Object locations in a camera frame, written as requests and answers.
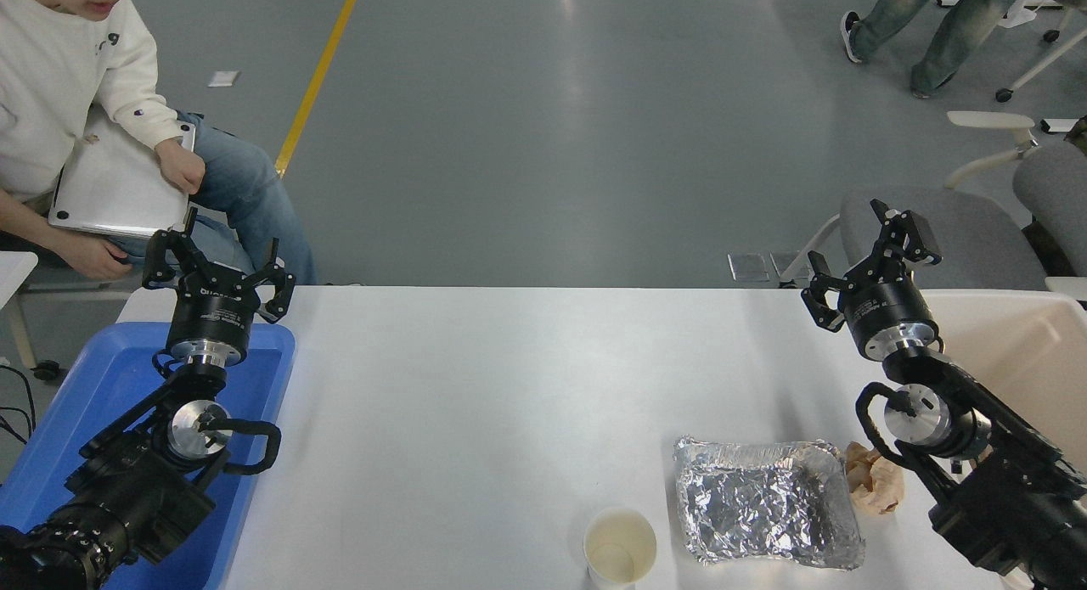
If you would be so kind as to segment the person's left hand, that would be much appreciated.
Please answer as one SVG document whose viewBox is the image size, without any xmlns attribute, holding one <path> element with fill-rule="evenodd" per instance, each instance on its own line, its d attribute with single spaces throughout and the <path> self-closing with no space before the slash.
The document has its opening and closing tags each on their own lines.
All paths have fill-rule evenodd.
<svg viewBox="0 0 1087 590">
<path fill-rule="evenodd" d="M 161 175 L 166 183 L 186 194 L 197 194 L 207 174 L 207 163 L 193 150 L 186 149 L 180 138 L 160 141 L 153 149 Z"/>
</svg>

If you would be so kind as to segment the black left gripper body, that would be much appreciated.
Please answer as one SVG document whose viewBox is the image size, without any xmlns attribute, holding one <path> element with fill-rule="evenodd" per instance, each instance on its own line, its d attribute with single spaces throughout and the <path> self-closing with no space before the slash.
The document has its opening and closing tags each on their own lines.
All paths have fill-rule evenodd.
<svg viewBox="0 0 1087 590">
<path fill-rule="evenodd" d="M 248 346 L 260 299 L 255 288 L 243 286 L 243 279 L 242 272 L 217 262 L 183 273 L 176 284 L 167 346 L 201 340 Z"/>
</svg>

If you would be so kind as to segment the person's right hand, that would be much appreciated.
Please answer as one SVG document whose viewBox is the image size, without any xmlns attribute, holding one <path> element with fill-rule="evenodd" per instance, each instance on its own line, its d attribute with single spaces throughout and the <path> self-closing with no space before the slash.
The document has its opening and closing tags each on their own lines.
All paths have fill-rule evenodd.
<svg viewBox="0 0 1087 590">
<path fill-rule="evenodd" d="M 132 272 L 128 254 L 93 234 L 62 231 L 54 253 L 82 276 L 96 281 L 117 280 Z"/>
</svg>

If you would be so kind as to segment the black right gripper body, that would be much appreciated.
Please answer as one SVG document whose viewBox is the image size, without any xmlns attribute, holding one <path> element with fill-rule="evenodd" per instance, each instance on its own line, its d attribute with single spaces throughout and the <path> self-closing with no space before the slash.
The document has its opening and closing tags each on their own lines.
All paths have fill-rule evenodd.
<svg viewBox="0 0 1087 590">
<path fill-rule="evenodd" d="M 889 357 L 894 351 L 932 346 L 939 338 L 912 269 L 889 278 L 847 279 L 837 305 L 862 357 Z"/>
</svg>

